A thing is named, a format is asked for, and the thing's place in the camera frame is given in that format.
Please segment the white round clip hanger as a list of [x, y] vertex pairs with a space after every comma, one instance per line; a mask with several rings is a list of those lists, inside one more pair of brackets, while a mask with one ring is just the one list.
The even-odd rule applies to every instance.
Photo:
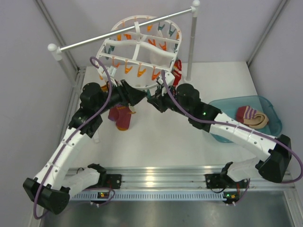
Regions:
[[135, 15], [120, 20], [111, 29], [118, 34], [106, 38], [96, 55], [107, 67], [117, 68], [112, 78], [125, 79], [137, 89], [156, 87], [161, 71], [172, 71], [182, 41], [179, 26], [169, 19], [140, 25], [151, 19]]

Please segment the striped pink purple sock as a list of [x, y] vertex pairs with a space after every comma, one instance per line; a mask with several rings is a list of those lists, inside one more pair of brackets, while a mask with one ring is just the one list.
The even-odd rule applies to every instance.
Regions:
[[248, 105], [238, 108], [236, 120], [253, 129], [262, 129], [269, 123], [269, 118], [264, 113]]

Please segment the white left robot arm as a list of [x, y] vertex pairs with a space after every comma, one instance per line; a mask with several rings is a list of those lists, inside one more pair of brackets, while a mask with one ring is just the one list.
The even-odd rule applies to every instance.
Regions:
[[98, 83], [83, 87], [80, 108], [73, 115], [63, 139], [49, 161], [34, 178], [27, 178], [23, 188], [34, 203], [36, 219], [38, 206], [53, 213], [61, 213], [70, 199], [81, 191], [101, 188], [107, 183], [107, 171], [99, 164], [90, 164], [81, 173], [66, 178], [71, 164], [82, 148], [93, 138], [103, 120], [101, 115], [116, 105], [135, 106], [147, 93], [121, 80], [117, 86], [107, 84], [103, 91]]

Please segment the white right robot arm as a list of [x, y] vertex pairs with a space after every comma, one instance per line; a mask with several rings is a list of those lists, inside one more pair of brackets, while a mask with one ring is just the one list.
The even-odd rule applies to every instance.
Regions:
[[230, 118], [220, 109], [201, 101], [199, 91], [190, 84], [170, 87], [170, 93], [159, 86], [148, 103], [161, 113], [170, 109], [188, 118], [189, 123], [213, 135], [224, 137], [245, 148], [254, 158], [242, 162], [227, 163], [220, 173], [225, 187], [233, 187], [244, 179], [262, 177], [273, 183], [284, 183], [284, 175], [292, 154], [290, 138], [276, 138], [255, 131]]

